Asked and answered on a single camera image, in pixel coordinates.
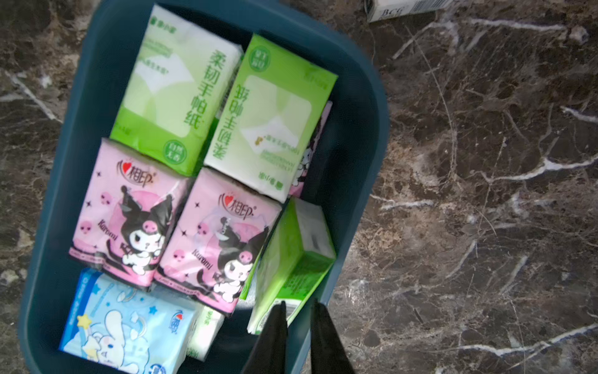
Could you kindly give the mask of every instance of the pocket tissue pack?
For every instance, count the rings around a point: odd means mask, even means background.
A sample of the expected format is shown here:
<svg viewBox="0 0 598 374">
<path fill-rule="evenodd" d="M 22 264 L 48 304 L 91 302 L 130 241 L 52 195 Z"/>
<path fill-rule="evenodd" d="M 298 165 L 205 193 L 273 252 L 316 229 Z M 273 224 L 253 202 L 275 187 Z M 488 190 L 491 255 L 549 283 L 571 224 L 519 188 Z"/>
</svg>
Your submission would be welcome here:
<svg viewBox="0 0 598 374">
<path fill-rule="evenodd" d="M 188 180 L 102 139 L 69 254 L 147 289 Z"/>
<path fill-rule="evenodd" d="M 187 345 L 187 356 L 195 358 L 196 360 L 205 361 L 206 356 L 212 346 L 218 330 L 224 322 L 224 315 L 218 313 L 214 309 L 202 305 L 200 307 L 199 316 L 195 331 L 191 335 L 189 344 Z"/>
<path fill-rule="evenodd" d="M 309 145 L 305 149 L 305 152 L 303 152 L 303 158 L 301 158 L 299 167 L 295 172 L 295 179 L 293 180 L 291 189 L 289 191 L 291 196 L 301 197 L 303 185 L 305 184 L 305 178 L 307 177 L 307 171 L 309 170 L 309 165 L 312 163 L 313 153 L 316 151 L 316 147 L 320 141 L 320 136 L 322 136 L 322 131 L 324 131 L 324 125 L 326 125 L 331 108 L 332 102 L 329 101 L 324 107 L 324 111 L 320 116 L 320 120 L 318 121 L 316 129 L 313 131 L 312 138 L 309 140 Z"/>
<path fill-rule="evenodd" d="M 259 334 L 274 305 L 293 322 L 334 263 L 336 253 L 320 206 L 292 197 L 255 273 L 255 307 L 247 332 Z"/>
<path fill-rule="evenodd" d="M 239 45 L 154 5 L 110 138 L 195 175 L 242 53 Z"/>
<path fill-rule="evenodd" d="M 284 202 L 336 79 L 254 35 L 204 163 Z"/>
<path fill-rule="evenodd" d="M 167 293 L 83 270 L 60 350 L 129 374 L 176 373 L 197 311 Z"/>
<path fill-rule="evenodd" d="M 230 315 L 280 205 L 203 168 L 155 280 Z"/>
</svg>

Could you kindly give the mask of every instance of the blue tissue pack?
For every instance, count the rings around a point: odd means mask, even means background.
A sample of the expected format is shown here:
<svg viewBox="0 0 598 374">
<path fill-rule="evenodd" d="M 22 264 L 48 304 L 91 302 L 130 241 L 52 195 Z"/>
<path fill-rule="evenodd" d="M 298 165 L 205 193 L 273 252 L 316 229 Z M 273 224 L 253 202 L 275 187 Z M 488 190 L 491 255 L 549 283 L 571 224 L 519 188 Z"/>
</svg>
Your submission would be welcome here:
<svg viewBox="0 0 598 374">
<path fill-rule="evenodd" d="M 129 374 L 173 374 L 197 318 L 193 303 L 81 272 L 60 350 Z"/>
</svg>

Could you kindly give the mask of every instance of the dark brown marble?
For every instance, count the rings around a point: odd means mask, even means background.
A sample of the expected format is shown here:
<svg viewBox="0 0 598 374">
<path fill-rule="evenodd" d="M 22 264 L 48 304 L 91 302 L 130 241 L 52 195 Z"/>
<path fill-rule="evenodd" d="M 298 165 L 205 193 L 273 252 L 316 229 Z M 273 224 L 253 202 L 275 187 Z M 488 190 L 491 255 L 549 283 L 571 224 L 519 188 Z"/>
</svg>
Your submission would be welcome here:
<svg viewBox="0 0 598 374">
<path fill-rule="evenodd" d="M 388 95 L 387 155 L 329 304 L 356 371 L 597 373 L 598 3 L 463 0 L 367 24 L 361 0 L 286 2 L 353 39 Z M 10 373 L 27 372 L 20 295 L 94 5 L 0 5 Z"/>
</svg>

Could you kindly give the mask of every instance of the blue plastic basket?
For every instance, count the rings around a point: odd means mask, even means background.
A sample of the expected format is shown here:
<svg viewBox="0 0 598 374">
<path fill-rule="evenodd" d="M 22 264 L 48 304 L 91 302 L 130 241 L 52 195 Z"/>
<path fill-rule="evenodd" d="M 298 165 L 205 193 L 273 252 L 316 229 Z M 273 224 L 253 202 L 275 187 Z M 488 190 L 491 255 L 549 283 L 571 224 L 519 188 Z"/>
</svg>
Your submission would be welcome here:
<svg viewBox="0 0 598 374">
<path fill-rule="evenodd" d="M 19 338 L 32 373 L 117 373 L 58 351 L 81 265 L 67 251 L 100 138 L 108 136 L 144 35 L 152 0 L 105 0 L 87 32 L 60 134 L 21 305 Z M 388 109 L 376 71 L 346 37 L 272 1 L 165 0 L 170 11 L 246 47 L 252 33 L 336 74 L 331 115 L 303 198 L 322 205 L 338 259 L 313 298 L 327 303 L 343 267 L 388 140 Z M 310 346 L 310 308 L 289 329 L 287 372 L 299 373 Z M 255 343 L 249 311 L 226 320 L 205 363 L 179 373 L 239 373 Z"/>
</svg>

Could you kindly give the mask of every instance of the white box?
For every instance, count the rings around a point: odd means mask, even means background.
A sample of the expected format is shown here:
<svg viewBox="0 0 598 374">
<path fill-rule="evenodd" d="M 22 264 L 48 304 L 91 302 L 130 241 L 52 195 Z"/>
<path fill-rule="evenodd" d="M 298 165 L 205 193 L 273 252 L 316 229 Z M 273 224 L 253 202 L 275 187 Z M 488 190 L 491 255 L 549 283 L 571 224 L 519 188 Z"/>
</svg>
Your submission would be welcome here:
<svg viewBox="0 0 598 374">
<path fill-rule="evenodd" d="M 445 8 L 453 0 L 365 0 L 368 22 Z"/>
</svg>

